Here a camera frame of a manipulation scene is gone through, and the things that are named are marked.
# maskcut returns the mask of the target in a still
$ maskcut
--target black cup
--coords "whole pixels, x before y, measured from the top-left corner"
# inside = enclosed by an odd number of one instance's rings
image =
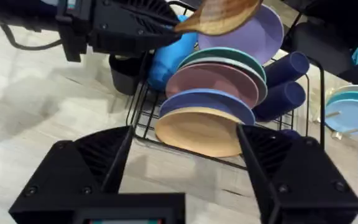
[[[147,70],[147,57],[148,55],[142,55],[139,58],[121,59],[110,55],[112,81],[117,91],[125,95],[135,95],[137,85]]]

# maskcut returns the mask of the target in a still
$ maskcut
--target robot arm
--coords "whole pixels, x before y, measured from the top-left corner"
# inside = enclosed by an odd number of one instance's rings
[[[0,25],[10,43],[23,50],[63,45],[68,61],[80,62],[90,45],[94,52],[128,57],[169,45],[181,37],[179,23],[164,0],[0,0]],[[40,47],[17,44],[8,25],[40,32],[55,30],[60,40]]]

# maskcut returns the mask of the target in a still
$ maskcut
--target lavender plate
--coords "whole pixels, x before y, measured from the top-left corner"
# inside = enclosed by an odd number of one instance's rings
[[[283,24],[273,9],[260,7],[256,15],[237,30],[220,36],[200,34],[200,49],[230,47],[253,56],[260,64],[269,61],[280,49],[284,38]]]

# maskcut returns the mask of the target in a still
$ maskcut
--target black wire dish rack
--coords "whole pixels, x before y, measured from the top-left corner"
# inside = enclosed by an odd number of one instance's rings
[[[188,11],[195,11],[195,8],[184,4],[179,1],[170,1],[169,4],[171,6],[175,7],[182,7],[183,8],[183,14],[186,14]],[[216,157],[209,157],[203,154],[198,154],[193,151],[189,151],[186,149],[182,149],[179,147],[171,146],[168,144],[165,144],[158,140],[158,138],[155,135],[154,127],[159,119],[159,111],[161,104],[166,100],[165,93],[159,92],[156,90],[153,90],[145,79],[147,78],[147,67],[146,61],[150,61],[150,57],[152,57],[152,54],[146,54],[144,56],[143,65],[140,69],[140,76],[143,78],[140,82],[138,89],[136,91],[136,94],[132,97],[130,106],[129,106],[129,112],[127,114],[126,118],[126,124],[132,125],[135,129],[135,137],[137,139],[151,142],[156,145],[165,146],[173,150],[186,152],[189,154],[193,154],[196,156],[200,156],[206,159],[211,159],[216,162],[220,162],[222,164],[240,168],[243,170],[247,170],[244,160],[242,159],[241,155],[236,157],[224,157],[224,158],[216,158]],[[324,70],[322,69],[321,65],[313,60],[312,58],[309,58],[312,62],[314,62],[315,65],[320,69],[321,74],[321,85],[324,86]],[[275,59],[271,59],[269,61],[270,63],[276,61]],[[307,90],[306,90],[306,130],[304,131],[305,136],[308,135],[308,121],[309,121],[309,106],[310,106],[310,98],[309,98],[309,92],[310,92],[310,79],[305,74],[306,81],[307,81]],[[322,105],[324,105],[324,88],[321,88],[321,102]],[[324,114],[324,107],[321,108],[321,114]],[[257,126],[275,129],[275,130],[282,130],[282,129],[293,129],[294,128],[294,117],[295,112],[291,111],[278,119],[271,121],[269,123],[257,123]],[[320,135],[320,143],[323,146],[324,145],[324,118],[322,117],[321,120],[321,135]]]

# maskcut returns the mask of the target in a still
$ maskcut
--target plate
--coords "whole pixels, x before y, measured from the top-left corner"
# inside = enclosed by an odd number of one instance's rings
[[[222,57],[205,57],[205,58],[192,60],[192,61],[188,62],[187,64],[184,64],[182,66],[182,68],[186,67],[186,66],[189,66],[189,65],[194,65],[196,63],[208,63],[208,62],[230,65],[230,66],[233,66],[235,68],[238,68],[239,70],[242,70],[244,73],[246,73],[255,82],[255,84],[256,84],[256,86],[258,88],[259,98],[258,98],[258,102],[257,102],[256,105],[261,104],[261,102],[263,102],[266,99],[267,85],[266,85],[265,81],[262,79],[262,77],[254,69],[252,69],[248,65],[243,64],[241,62],[238,62],[236,60],[228,59],[228,58],[222,58]]]
[[[236,125],[241,121],[223,111],[189,107],[161,117],[155,125],[159,140],[212,157],[240,154]]]
[[[283,44],[284,29],[277,13],[262,5],[246,24],[225,35],[198,35],[200,49],[231,47],[253,56],[260,64],[268,62]]]
[[[357,91],[358,92],[358,85],[347,85],[347,86],[342,86],[336,90],[334,90],[332,93],[331,93],[331,96],[334,96],[338,93],[343,93],[343,92],[347,92],[347,91]]]
[[[255,124],[253,112],[241,100],[220,90],[203,88],[186,90],[165,100],[160,107],[160,118],[173,110],[195,106],[220,110],[239,118],[244,124]]]
[[[358,100],[358,91],[336,93],[327,102],[327,105],[338,100]]]
[[[338,100],[326,107],[326,114],[340,114],[326,118],[326,124],[340,133],[358,134],[358,100]]]
[[[253,108],[259,98],[257,85],[248,74],[221,63],[197,63],[182,67],[169,79],[165,94],[170,98],[195,88],[224,91],[242,100],[249,108]]]
[[[211,47],[204,50],[198,50],[193,52],[191,55],[187,56],[183,61],[180,62],[178,69],[184,66],[185,64],[191,62],[192,60],[205,58],[205,57],[222,57],[232,60],[236,60],[245,65],[248,65],[254,69],[266,82],[266,73],[262,68],[260,63],[256,61],[252,56],[247,53],[241,52],[240,50],[232,49],[229,47]]]

